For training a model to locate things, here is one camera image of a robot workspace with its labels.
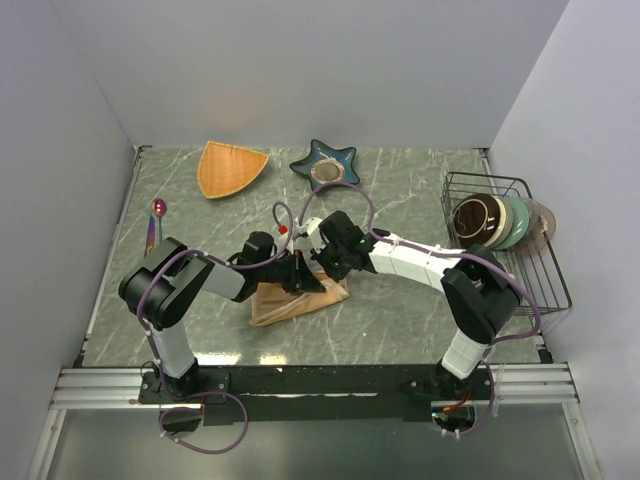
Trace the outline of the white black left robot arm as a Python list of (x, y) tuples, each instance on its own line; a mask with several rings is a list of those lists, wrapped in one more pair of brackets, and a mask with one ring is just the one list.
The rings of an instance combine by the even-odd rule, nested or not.
[(201, 390), (198, 361), (190, 348), (183, 317), (201, 290), (234, 302), (252, 296), (261, 283), (289, 294), (324, 293), (298, 250), (275, 253), (275, 240), (253, 232), (241, 251), (219, 263), (169, 237), (120, 282), (119, 297), (138, 317), (149, 338), (164, 392), (177, 402)]

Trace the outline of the peach satin napkin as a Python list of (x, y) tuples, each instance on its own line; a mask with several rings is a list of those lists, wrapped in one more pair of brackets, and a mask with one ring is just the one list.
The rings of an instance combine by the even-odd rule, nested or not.
[(290, 294), (279, 285), (260, 283), (251, 297), (249, 323), (254, 327), (266, 327), (328, 308), (350, 296), (345, 279), (335, 282), (324, 271), (316, 271), (313, 275), (325, 287), (324, 293)]

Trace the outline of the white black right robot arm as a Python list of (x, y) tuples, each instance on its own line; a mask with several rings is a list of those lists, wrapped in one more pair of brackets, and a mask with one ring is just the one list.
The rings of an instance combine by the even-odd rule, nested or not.
[(473, 383), (485, 351), (520, 306), (514, 288), (493, 254), (476, 245), (468, 252), (411, 243), (396, 234), (374, 228), (365, 233), (343, 211), (324, 219), (312, 218), (300, 226), (311, 242), (311, 258), (333, 280), (353, 270), (406, 278), (444, 294), (456, 333), (428, 380), (426, 390), (457, 399)]

